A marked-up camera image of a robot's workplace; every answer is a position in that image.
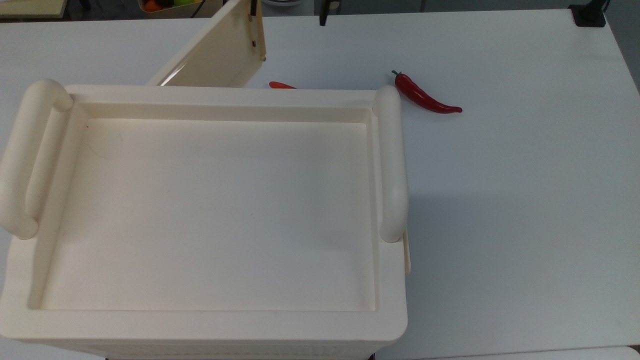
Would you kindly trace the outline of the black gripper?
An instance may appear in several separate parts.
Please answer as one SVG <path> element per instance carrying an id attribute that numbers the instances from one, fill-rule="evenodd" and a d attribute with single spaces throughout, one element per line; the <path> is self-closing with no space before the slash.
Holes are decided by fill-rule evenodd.
<path id="1" fill-rule="evenodd" d="M 341 4 L 340 0 L 322 0 L 319 10 L 319 24 L 321 27 L 324 27 L 327 23 L 327 18 L 330 13 L 330 5 L 331 6 L 339 6 Z M 258 15 L 258 0 L 251 0 L 251 16 Z"/>

